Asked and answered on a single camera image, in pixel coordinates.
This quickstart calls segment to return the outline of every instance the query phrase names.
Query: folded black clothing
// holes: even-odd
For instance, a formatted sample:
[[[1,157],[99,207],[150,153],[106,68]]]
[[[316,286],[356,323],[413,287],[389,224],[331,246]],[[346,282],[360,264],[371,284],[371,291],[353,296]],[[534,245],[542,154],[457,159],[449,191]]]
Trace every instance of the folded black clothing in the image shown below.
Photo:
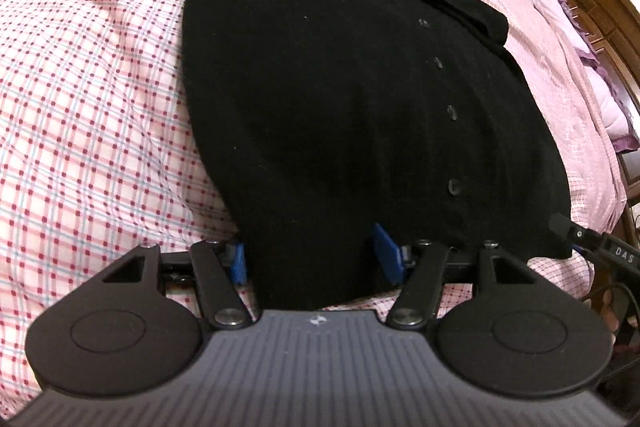
[[[264,308],[385,289],[374,223],[399,245],[500,242],[565,259],[558,148],[479,0],[186,0],[193,133],[238,224]]]

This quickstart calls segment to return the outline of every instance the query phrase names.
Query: black button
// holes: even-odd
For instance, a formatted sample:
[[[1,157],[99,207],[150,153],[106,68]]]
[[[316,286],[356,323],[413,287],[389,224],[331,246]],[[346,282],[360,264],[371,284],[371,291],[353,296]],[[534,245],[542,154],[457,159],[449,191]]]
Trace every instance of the black button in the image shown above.
[[[457,179],[449,180],[449,194],[452,196],[457,196],[462,192],[462,184]]]

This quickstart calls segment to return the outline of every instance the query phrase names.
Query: bed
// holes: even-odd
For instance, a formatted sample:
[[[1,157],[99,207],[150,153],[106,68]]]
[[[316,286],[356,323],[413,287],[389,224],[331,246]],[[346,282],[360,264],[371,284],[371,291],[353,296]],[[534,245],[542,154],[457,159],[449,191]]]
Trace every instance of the bed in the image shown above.
[[[180,86],[183,1],[0,0],[4,416],[38,393],[23,347],[44,308],[143,241],[183,250],[235,232],[191,136]],[[593,93],[575,73],[577,57],[529,0],[484,1],[509,19],[507,48],[558,144],[572,219],[635,238],[625,186],[635,197],[640,159],[615,155]],[[571,1],[640,125],[638,12],[627,0]],[[593,267],[577,255],[530,265],[574,296],[593,283]],[[250,302],[250,288],[240,291]],[[447,288],[440,313],[469,295]],[[193,309],[188,291],[172,297]],[[383,317],[393,301],[391,293],[345,306]]]

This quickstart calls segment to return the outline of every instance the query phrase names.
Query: pink striped fabric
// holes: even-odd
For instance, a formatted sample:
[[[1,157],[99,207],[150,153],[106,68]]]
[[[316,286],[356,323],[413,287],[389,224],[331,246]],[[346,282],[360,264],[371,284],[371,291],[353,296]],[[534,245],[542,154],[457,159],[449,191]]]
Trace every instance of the pink striped fabric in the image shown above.
[[[2,415],[38,394],[23,348],[44,308],[142,240],[182,250],[234,231],[184,105],[183,1],[0,0]],[[529,0],[484,1],[509,18],[507,48],[558,144],[572,218],[611,229],[624,190],[575,59]],[[590,266],[578,256],[531,264],[572,295],[590,287]],[[468,295],[448,288],[441,313]],[[176,298],[193,305],[188,295]],[[393,298],[350,307],[384,315]]]

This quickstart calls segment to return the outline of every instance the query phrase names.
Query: wooden headboard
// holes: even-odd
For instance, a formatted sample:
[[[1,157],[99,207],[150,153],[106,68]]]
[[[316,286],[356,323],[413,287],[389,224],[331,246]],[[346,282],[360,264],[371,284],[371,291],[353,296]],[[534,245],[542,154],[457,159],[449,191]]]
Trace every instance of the wooden headboard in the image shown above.
[[[636,134],[640,135],[640,14],[629,0],[568,0],[573,17],[589,34],[600,63],[619,87]],[[640,203],[640,150],[619,154],[628,205],[617,234],[638,244],[630,206]]]

